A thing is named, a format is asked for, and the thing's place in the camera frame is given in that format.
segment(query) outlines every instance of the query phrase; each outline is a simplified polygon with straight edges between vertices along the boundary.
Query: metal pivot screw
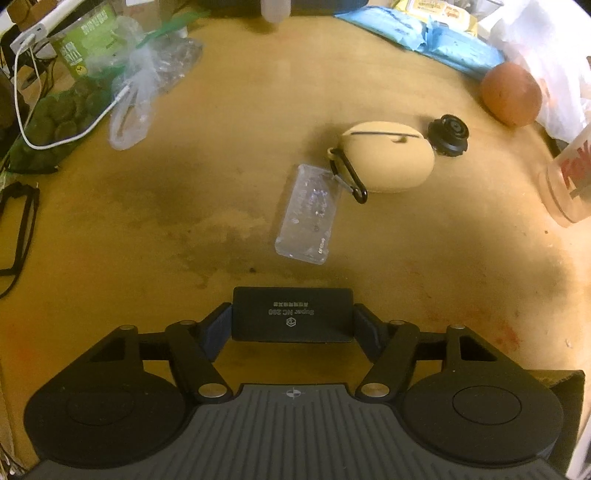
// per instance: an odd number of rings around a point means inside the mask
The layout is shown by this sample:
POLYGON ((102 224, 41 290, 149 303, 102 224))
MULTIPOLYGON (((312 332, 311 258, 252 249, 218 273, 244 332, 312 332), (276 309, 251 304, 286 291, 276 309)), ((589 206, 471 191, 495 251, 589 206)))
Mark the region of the metal pivot screw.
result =
POLYGON ((383 383, 366 383, 361 387, 361 393, 366 397, 382 398, 390 393, 390 389, 383 383))
POLYGON ((220 383, 206 383, 205 385, 201 385, 197 391, 199 395, 205 398, 219 398, 227 393, 228 388, 220 383))

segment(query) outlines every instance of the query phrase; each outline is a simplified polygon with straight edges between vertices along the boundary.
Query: beige silicone case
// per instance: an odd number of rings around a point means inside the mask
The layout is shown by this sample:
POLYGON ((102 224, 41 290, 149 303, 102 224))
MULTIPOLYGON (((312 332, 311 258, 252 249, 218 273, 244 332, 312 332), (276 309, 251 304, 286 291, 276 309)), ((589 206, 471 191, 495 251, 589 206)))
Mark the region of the beige silicone case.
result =
POLYGON ((355 125, 341 136, 339 147, 370 192, 393 193, 417 187, 427 179, 435 162, 431 144, 420 132, 392 122, 355 125), (361 131, 376 134, 352 135, 361 131))

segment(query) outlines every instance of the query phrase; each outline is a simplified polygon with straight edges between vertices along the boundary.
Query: wet wipes package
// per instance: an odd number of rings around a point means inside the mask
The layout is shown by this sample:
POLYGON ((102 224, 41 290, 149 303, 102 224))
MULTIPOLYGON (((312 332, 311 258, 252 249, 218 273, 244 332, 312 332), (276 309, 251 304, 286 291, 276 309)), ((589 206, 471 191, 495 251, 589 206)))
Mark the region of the wet wipes package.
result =
POLYGON ((477 80, 481 80, 491 68, 505 61, 499 50, 469 34, 451 30, 437 22, 424 24, 391 8, 364 7, 335 16, 409 50, 438 60, 477 80))
POLYGON ((477 80, 482 80, 486 72, 505 61, 495 47, 437 22, 428 26, 426 43, 427 48, 421 53, 477 80))
POLYGON ((363 7, 335 17, 392 40, 409 50, 419 50, 425 44, 425 24, 398 10, 363 7))

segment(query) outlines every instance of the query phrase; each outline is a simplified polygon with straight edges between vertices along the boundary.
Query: wooden desk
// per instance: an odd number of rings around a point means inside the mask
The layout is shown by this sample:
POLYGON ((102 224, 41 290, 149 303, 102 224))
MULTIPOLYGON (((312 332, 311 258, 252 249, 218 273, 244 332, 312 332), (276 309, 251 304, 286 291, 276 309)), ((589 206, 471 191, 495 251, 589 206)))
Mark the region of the wooden desk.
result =
MULTIPOLYGON (((591 220, 563 229, 535 174, 551 155, 534 128, 511 131, 460 73, 333 18, 208 20, 202 61, 154 105, 146 140, 118 152, 102 125, 39 179, 41 209, 18 287, 0 303, 4 388, 27 462, 28 398, 113 328, 201 319, 234 286, 350 287, 384 320, 424 330, 464 323, 526 368, 591 367, 591 220), (340 200, 323 266, 275 253, 297 165, 327 166, 349 126, 425 130, 444 113, 469 150, 438 158, 400 194, 340 200)), ((240 381, 347 381, 355 344, 230 343, 217 362, 240 381)))

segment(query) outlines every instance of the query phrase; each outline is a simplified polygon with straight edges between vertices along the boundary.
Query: white plastic bag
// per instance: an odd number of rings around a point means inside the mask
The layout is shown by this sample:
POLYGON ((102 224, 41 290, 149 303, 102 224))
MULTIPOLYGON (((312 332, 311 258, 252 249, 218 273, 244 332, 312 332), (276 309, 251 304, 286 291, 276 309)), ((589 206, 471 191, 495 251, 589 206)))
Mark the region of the white plastic bag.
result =
POLYGON ((568 143, 591 121, 590 34, 591 18, 573 0, 531 0, 488 39, 534 76, 543 95, 537 121, 568 143))

